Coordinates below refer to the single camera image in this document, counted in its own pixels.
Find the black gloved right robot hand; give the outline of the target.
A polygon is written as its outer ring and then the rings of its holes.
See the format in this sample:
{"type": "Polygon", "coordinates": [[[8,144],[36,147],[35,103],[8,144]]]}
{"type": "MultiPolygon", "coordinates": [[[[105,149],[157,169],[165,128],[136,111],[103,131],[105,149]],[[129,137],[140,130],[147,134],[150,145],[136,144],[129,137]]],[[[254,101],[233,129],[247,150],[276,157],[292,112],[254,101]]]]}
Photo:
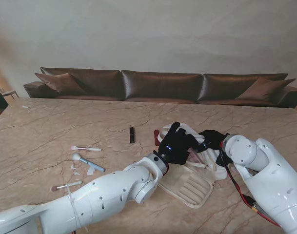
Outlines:
{"type": "Polygon", "coordinates": [[[216,130],[205,130],[199,135],[204,137],[204,141],[198,146],[198,152],[204,152],[207,149],[219,150],[229,133],[222,134],[216,130]]]}

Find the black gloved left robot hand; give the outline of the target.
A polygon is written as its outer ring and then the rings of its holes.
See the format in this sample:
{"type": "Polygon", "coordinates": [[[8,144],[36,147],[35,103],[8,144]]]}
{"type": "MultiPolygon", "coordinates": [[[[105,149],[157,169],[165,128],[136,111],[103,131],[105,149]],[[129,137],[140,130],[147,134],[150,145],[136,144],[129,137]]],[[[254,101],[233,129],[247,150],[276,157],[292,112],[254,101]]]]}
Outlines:
{"type": "Polygon", "coordinates": [[[158,153],[167,163],[184,165],[190,154],[188,152],[190,148],[196,150],[198,141],[192,134],[187,134],[179,122],[174,122],[161,141],[158,153]]]}

